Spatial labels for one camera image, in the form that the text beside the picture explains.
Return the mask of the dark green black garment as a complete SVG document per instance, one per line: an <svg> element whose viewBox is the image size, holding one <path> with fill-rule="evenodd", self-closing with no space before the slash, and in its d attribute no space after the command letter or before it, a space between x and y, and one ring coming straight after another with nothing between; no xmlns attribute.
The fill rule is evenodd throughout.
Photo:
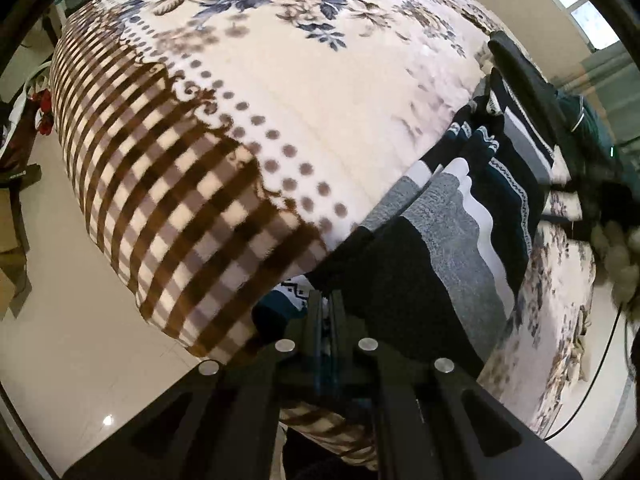
<svg viewBox="0 0 640 480"><path fill-rule="evenodd" d="M587 118L586 102L570 96L561 103L562 93L544 79L516 43L502 30L492 32L488 48L498 71L524 108L530 122L544 140L558 146L573 178L592 182L624 182L624 166L605 154L595 133L581 132Z"/></svg>

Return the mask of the floral cream bed blanket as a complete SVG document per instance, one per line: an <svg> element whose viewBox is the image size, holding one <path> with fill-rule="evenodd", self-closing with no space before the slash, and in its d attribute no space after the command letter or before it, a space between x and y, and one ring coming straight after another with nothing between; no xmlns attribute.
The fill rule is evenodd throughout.
<svg viewBox="0 0 640 480"><path fill-rule="evenodd" d="M198 362L245 362L256 304L356 231L498 70L476 0L93 0L51 94L88 234L145 320ZM587 247L540 217L477 376L541 432L575 379Z"/></svg>

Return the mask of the white fluffy item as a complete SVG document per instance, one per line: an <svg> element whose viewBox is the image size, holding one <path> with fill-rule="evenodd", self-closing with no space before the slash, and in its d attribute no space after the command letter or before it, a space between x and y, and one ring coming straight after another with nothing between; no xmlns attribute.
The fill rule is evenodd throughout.
<svg viewBox="0 0 640 480"><path fill-rule="evenodd" d="M615 222L597 223L591 230L590 243L612 282L616 304L631 308L639 296L639 228L624 232Z"/></svg>

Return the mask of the red and brown floor clutter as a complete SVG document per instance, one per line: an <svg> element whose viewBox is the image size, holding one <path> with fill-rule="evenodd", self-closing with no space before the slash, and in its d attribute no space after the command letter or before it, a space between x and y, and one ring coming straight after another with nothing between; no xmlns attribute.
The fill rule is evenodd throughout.
<svg viewBox="0 0 640 480"><path fill-rule="evenodd" d="M29 173L28 162L36 137L52 128L49 91L51 61L38 65L15 93L11 104L1 103L1 187L8 188Z"/></svg>

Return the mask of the window with white frame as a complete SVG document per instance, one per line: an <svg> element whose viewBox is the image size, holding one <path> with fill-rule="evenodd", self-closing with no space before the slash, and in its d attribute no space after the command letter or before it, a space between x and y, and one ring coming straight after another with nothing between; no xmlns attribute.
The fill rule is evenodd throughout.
<svg viewBox="0 0 640 480"><path fill-rule="evenodd" d="M552 0L579 30L580 36L592 52L618 44L613 27L590 0Z"/></svg>

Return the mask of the black teal patterned knit sweater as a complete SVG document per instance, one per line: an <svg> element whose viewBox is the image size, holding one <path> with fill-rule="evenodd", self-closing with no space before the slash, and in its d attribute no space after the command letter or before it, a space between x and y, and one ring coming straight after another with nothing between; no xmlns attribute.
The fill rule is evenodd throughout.
<svg viewBox="0 0 640 480"><path fill-rule="evenodd" d="M493 70L347 240L262 297L253 346L282 338L312 292L339 292L372 338L416 362L450 359L477 377L516 306L553 148Z"/></svg>

